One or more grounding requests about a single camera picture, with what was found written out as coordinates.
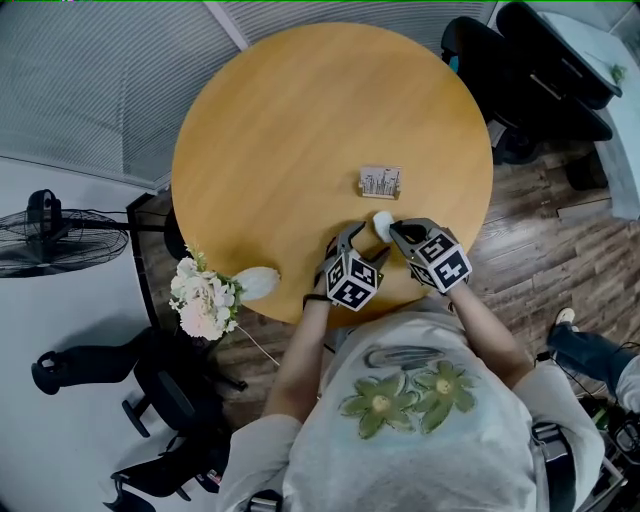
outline table top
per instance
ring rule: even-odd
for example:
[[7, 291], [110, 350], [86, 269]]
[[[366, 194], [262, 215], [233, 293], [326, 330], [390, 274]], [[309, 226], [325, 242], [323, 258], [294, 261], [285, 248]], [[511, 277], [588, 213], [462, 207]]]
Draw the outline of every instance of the table top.
[[[360, 167], [402, 167], [398, 200], [358, 195]], [[471, 94], [446, 64], [395, 32], [350, 23], [297, 27], [231, 60], [189, 111], [173, 162], [182, 235], [226, 275], [270, 266], [278, 289], [246, 305], [295, 323], [331, 238], [390, 211], [429, 217], [469, 249], [487, 212], [493, 164]], [[355, 239], [383, 244], [373, 223]], [[425, 295], [400, 251], [359, 312], [333, 308], [330, 325], [372, 320]]]

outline backpack strap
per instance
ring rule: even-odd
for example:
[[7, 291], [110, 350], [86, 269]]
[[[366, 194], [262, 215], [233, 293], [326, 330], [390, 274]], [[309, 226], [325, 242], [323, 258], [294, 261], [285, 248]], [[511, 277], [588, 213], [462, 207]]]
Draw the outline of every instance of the backpack strap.
[[567, 438], [555, 423], [537, 423], [532, 436], [544, 456], [550, 512], [572, 512], [576, 503], [576, 468]]

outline person's leg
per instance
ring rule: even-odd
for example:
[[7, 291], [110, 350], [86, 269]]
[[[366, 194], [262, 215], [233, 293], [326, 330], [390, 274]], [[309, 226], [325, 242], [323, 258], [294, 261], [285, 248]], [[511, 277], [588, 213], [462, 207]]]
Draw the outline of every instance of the person's leg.
[[614, 396], [622, 371], [637, 355], [599, 334], [576, 332], [568, 321], [552, 329], [547, 344], [563, 368], [603, 381]]

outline white ball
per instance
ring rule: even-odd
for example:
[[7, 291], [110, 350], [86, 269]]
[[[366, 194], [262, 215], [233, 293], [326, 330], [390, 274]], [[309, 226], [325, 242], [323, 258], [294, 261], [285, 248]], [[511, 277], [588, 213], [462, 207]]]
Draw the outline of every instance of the white ball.
[[393, 223], [393, 217], [389, 212], [378, 212], [373, 216], [373, 227], [376, 230], [376, 234], [386, 244], [390, 244], [393, 241], [389, 233], [389, 226]]

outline office chair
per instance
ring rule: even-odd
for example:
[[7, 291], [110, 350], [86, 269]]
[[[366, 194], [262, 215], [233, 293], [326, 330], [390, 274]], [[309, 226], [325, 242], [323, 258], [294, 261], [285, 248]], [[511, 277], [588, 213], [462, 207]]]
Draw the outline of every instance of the office chair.
[[494, 164], [533, 161], [540, 142], [599, 141], [611, 128], [593, 109], [621, 96], [524, 2], [503, 7], [500, 34], [467, 17], [454, 19], [442, 37], [442, 58], [457, 58], [457, 73], [487, 123], [505, 129]]
[[47, 395], [61, 387], [122, 382], [140, 358], [153, 333], [144, 329], [129, 343], [116, 347], [80, 346], [47, 352], [31, 365], [35, 385]]
[[140, 435], [149, 437], [140, 420], [149, 405], [170, 428], [181, 433], [220, 423], [222, 398], [215, 390], [214, 380], [223, 380], [239, 391], [246, 384], [236, 383], [218, 372], [212, 375], [206, 365], [194, 354], [187, 339], [166, 331], [154, 334], [133, 369], [145, 396], [133, 406], [127, 400], [122, 402]]
[[166, 451], [155, 460], [117, 471], [111, 478], [119, 496], [122, 486], [128, 485], [157, 498], [176, 493], [185, 501], [191, 501], [182, 485], [194, 477], [205, 490], [217, 493], [217, 484], [212, 488], [204, 485], [203, 481], [207, 481], [208, 473], [224, 473], [229, 460], [230, 440], [231, 431], [226, 423], [219, 424], [214, 430], [201, 428], [192, 431], [177, 449]]

